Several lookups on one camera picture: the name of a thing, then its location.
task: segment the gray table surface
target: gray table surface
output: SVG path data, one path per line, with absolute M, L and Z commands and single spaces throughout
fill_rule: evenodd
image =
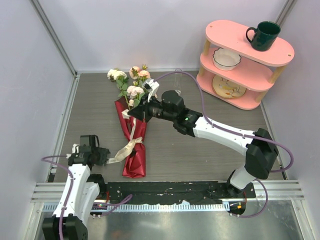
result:
M 164 72 L 152 72 L 157 78 Z M 161 81 L 158 95 L 172 90 L 175 77 Z M 196 84 L 188 76 L 182 76 L 181 96 L 187 108 L 202 112 L 201 98 Z M 106 73 L 81 74 L 70 119 L 68 122 L 62 154 L 71 153 L 80 135 L 98 135 L 100 145 L 108 148 L 113 157 L 128 141 L 118 120 L 114 101 L 118 99 L 116 84 L 107 79 Z M 245 130 L 265 128 L 266 123 L 258 107 L 241 110 L 208 93 L 203 93 L 206 113 L 215 121 Z M 144 141 L 146 147 L 146 177 L 122 176 L 124 162 L 95 166 L 92 173 L 102 174 L 106 182 L 129 181 L 226 181 L 234 169 L 244 164 L 245 158 L 238 152 L 216 142 L 185 136 L 178 133 L 169 121 L 153 118 L 147 124 Z M 66 159 L 60 163 L 67 165 Z M 67 174 L 58 169 L 55 182 L 64 182 Z M 272 173 L 269 180 L 283 179 L 280 173 Z

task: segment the bouquet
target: bouquet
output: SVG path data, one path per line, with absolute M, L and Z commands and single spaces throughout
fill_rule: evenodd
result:
M 128 144 L 107 163 L 117 163 L 125 159 L 122 176 L 143 178 L 146 176 L 146 147 L 143 141 L 147 123 L 129 116 L 128 111 L 136 107 L 141 97 L 146 94 L 142 84 L 150 78 L 150 73 L 147 71 L 147 66 L 143 65 L 142 68 L 133 66 L 129 75 L 134 80 L 133 85 L 130 86 L 128 86 L 129 78 L 125 72 L 116 68 L 111 69 L 107 74 L 108 79 L 115 82 L 116 87 L 120 90 L 118 95 L 120 99 L 114 103 L 124 137 L 128 140 Z

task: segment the cream ribbon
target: cream ribbon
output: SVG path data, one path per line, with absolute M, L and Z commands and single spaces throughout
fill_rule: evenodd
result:
M 124 119 L 130 119 L 130 116 L 128 115 L 128 111 L 129 110 L 126 109 L 122 112 L 122 117 Z M 128 157 L 132 153 L 136 144 L 142 143 L 141 136 L 136 139 L 133 139 L 134 134 L 135 134 L 135 130 L 136 130 L 136 123 L 137 123 L 137 119 L 134 117 L 133 118 L 133 127 L 132 127 L 131 134 L 130 134 L 130 141 L 128 142 L 127 145 L 125 145 L 122 149 L 120 149 L 113 158 L 109 158 L 106 161 L 106 164 L 114 164 L 114 163 L 119 163 L 119 162 L 123 161 L 124 159 L 126 159 L 126 157 Z

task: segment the flower stem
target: flower stem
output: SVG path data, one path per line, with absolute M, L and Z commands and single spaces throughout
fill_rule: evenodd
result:
M 125 101 L 126 101 L 126 104 L 128 104 L 128 108 L 130 110 L 130 105 L 129 105 L 129 102 L 128 102 L 128 98 L 127 98 L 127 95 L 123 94 L 124 95 L 124 98 L 125 98 Z

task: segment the plate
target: plate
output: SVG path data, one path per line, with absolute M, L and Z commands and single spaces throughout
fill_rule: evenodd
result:
M 219 75 L 215 75 L 212 80 L 212 88 L 220 97 L 225 99 L 240 98 L 246 93 L 246 88 L 240 86 Z

